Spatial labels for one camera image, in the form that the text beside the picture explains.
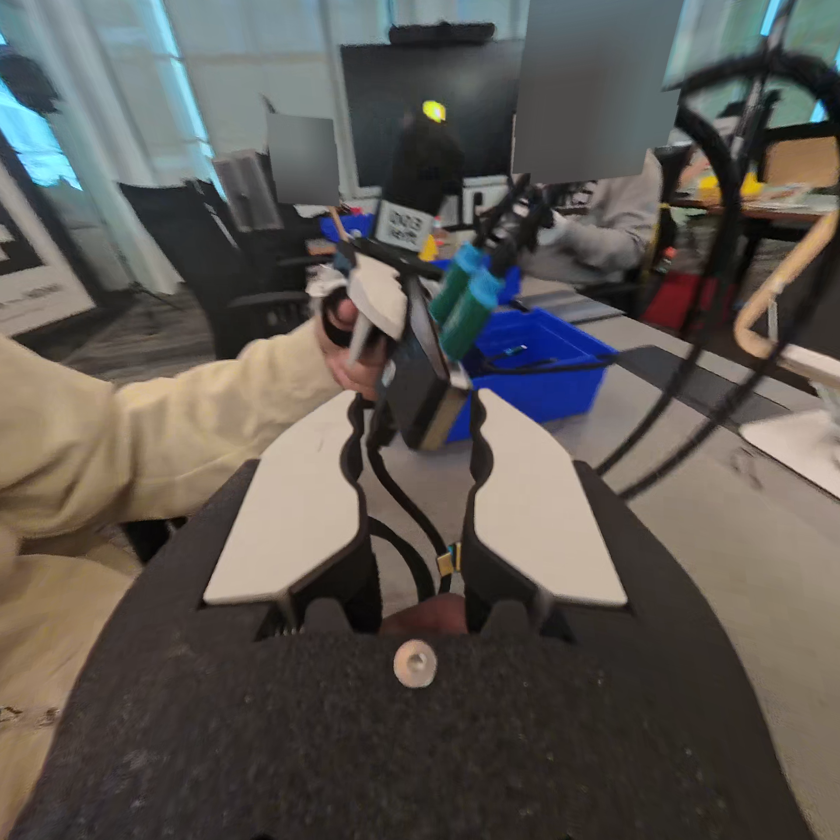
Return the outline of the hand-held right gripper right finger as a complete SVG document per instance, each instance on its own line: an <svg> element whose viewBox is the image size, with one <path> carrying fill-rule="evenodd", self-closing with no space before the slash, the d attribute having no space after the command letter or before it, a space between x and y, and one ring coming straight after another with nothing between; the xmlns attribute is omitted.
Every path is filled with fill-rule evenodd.
<svg viewBox="0 0 840 840"><path fill-rule="evenodd" d="M473 485L463 525L467 624L503 602L538 632L565 607L624 611L628 596L568 451L487 388L470 404Z"/></svg>

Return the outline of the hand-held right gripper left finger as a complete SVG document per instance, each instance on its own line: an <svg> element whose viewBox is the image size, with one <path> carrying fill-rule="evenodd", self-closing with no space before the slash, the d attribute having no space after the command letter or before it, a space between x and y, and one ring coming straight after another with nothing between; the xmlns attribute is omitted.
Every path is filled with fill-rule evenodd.
<svg viewBox="0 0 840 840"><path fill-rule="evenodd" d="M382 591L360 486L365 402L342 392L290 426L259 459L203 594L205 606L273 604L302 629L334 600L356 632L382 624Z"/></svg>

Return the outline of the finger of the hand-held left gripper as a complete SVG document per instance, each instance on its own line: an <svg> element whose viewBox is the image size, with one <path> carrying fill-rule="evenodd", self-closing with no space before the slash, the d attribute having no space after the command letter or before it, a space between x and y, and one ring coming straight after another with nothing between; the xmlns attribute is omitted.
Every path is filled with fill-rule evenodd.
<svg viewBox="0 0 840 840"><path fill-rule="evenodd" d="M374 331L375 325L373 322L364 313L359 313L356 317L351 334L348 357L346 360L348 366L353 366L360 361L365 352L367 343Z"/></svg>
<svg viewBox="0 0 840 840"><path fill-rule="evenodd" d="M407 297L396 269L358 253L350 270L347 293L358 314L364 313L376 329L394 341L403 336Z"/></svg>

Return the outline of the black braided cable green plugs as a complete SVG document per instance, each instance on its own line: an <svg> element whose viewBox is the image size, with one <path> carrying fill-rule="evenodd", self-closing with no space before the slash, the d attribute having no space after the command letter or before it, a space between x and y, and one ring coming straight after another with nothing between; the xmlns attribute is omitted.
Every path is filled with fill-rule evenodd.
<svg viewBox="0 0 840 840"><path fill-rule="evenodd" d="M742 138L733 134L729 140L725 140L710 123L683 103L678 105L675 127L700 147L718 180L722 216L717 236L710 249L705 274L697 289L701 293L710 280L717 282L710 308L711 316L716 317L728 295L730 249L739 236L741 188L744 178L739 152ZM498 295L502 288L501 276L492 274L488 267L483 267L479 262L468 266L462 259L454 259L444 273L442 290L429 305L429 313L440 328L449 325L458 332L460 327L457 323L461 323L480 333L487 317L498 304ZM710 324L700 329L689 354L671 375L654 407L615 451L596 467L595 472L598 475L604 475L628 455L664 415L665 409L683 392L706 348L710 330ZM453 362L460 361L466 352L456 349L442 351Z"/></svg>
<svg viewBox="0 0 840 840"><path fill-rule="evenodd" d="M721 194L721 221L708 257L706 275L702 279L703 284L709 280L716 282L715 296L687 357L679 363L658 401L633 432L595 468L595 473L599 476L604 476L623 460L665 414L666 408L689 382L707 347L713 326L712 320L718 316L731 284L730 249L739 239L742 182L747 174L749 148L760 119L759 100L764 93L767 79L779 77L809 92L822 105L833 123L834 140L838 142L838 70L829 68L826 63L812 56L771 48L769 44L764 46L764 51L724 60L697 71L674 86L674 89L679 90L675 126L697 143L706 155L718 179ZM731 140L725 142L709 122L684 104L683 99L690 93L734 78L752 79L752 88L740 122ZM548 218L549 208L550 201L545 196L529 207L525 218L515 223L514 228L491 253L489 269L482 266L482 249L479 250L479 257L474 266L466 264L460 257L453 259L449 264L444 273L442 290L430 305L433 320L443 330L439 340L440 347L449 359L460 361L474 345L480 330L488 321L492 308L498 302L502 274L518 261L520 253L527 245L536 243L538 223ZM622 490L618 495L622 500L632 501L642 496L673 473L746 403L765 375L775 366L781 366L784 352L792 348L792 341L812 320L833 284L833 265L838 261L838 222L824 216L820 225L815 226L812 232L816 236L822 236L822 247L827 250L826 263L818 269L815 279L794 310L780 338L772 339L768 350L752 351L757 362L751 368L749 376L734 385L720 399L710 411L706 422L671 456L633 485Z"/></svg>

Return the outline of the grey video switch box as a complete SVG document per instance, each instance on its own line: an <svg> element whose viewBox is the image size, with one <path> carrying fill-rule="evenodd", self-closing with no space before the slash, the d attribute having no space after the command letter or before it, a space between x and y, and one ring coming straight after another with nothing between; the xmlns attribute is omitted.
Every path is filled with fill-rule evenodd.
<svg viewBox="0 0 840 840"><path fill-rule="evenodd" d="M386 442L398 435L411 450L432 452L447 442L472 383L463 365L451 362L439 346L423 283L410 277L404 290L404 330L378 386L384 406L380 427Z"/></svg>

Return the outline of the person's left forearm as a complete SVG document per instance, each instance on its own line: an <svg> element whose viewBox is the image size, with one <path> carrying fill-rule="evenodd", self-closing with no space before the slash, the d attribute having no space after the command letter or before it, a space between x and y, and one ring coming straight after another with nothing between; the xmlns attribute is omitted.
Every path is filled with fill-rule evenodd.
<svg viewBox="0 0 840 840"><path fill-rule="evenodd" d="M25 543L178 518L347 387L319 319L234 360L123 387L2 338L2 561Z"/></svg>

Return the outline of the grey desk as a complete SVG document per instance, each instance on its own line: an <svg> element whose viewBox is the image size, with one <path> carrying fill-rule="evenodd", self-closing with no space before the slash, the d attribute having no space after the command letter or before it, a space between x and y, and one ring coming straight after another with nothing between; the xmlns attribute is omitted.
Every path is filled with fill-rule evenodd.
<svg viewBox="0 0 840 840"><path fill-rule="evenodd" d="M595 304L558 296L561 314L623 351L687 345ZM609 455L653 405L658 389L619 368L606 373L591 411L549 429L592 466ZM607 476L633 484L704 419L672 403L649 437ZM699 585L735 643L802 807L826 837L838 833L838 502L718 430L674 474L631 504L633 512ZM383 452L391 474L447 542L458 535L469 488L469 449L430 455L397 438Z"/></svg>

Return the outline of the person's left hand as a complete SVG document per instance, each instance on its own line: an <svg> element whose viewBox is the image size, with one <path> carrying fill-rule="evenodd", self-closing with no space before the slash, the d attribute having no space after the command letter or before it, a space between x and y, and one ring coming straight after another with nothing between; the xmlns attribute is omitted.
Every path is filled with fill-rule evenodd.
<svg viewBox="0 0 840 840"><path fill-rule="evenodd" d="M350 340L359 314L346 290L337 288L321 300L314 323L318 346L332 378L344 390L360 393L372 402L385 367L388 339L383 334L369 339L360 357L351 361Z"/></svg>

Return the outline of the large black monitor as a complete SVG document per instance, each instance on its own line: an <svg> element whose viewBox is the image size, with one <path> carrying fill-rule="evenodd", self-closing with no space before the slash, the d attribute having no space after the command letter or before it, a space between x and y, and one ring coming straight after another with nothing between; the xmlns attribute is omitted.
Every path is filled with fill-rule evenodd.
<svg viewBox="0 0 840 840"><path fill-rule="evenodd" d="M359 186L380 187L406 116L424 102L446 110L466 179L505 175L524 42L484 45L343 45L343 81Z"/></svg>

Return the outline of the person's beige clothing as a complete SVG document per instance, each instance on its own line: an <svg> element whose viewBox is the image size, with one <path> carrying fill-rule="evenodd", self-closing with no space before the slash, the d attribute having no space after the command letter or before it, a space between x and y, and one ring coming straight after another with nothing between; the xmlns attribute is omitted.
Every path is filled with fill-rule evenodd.
<svg viewBox="0 0 840 840"><path fill-rule="evenodd" d="M25 552L2 527L1 836L7 838L43 770L82 667L141 570L96 536Z"/></svg>

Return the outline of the red storage bin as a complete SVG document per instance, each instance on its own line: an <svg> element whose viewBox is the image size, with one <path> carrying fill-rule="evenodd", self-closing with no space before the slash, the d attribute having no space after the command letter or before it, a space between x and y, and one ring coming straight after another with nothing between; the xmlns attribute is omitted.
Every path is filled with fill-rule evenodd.
<svg viewBox="0 0 840 840"><path fill-rule="evenodd" d="M690 304L700 283L700 276L689 272L670 270L664 275L651 272L647 278L646 291L656 291L651 301L642 307L638 320L655 327L678 333L689 313ZM700 314L711 309L717 282L710 280L700 298ZM722 309L714 321L715 328L727 320L736 289L730 287Z"/></svg>

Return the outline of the white panel base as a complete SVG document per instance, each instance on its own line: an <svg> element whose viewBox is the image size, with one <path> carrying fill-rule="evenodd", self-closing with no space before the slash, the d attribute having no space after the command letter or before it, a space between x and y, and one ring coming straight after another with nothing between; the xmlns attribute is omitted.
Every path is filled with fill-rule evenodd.
<svg viewBox="0 0 840 840"><path fill-rule="evenodd" d="M746 423L739 434L752 447L838 499L839 361L793 344L783 351L781 361L810 381L822 407Z"/></svg>

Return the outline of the printed marker board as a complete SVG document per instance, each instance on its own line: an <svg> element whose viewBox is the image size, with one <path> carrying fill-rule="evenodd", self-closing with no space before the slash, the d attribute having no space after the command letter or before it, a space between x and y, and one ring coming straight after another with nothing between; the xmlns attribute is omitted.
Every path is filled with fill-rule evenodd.
<svg viewBox="0 0 840 840"><path fill-rule="evenodd" d="M1 332L17 337L97 309L89 265L1 136Z"/></svg>

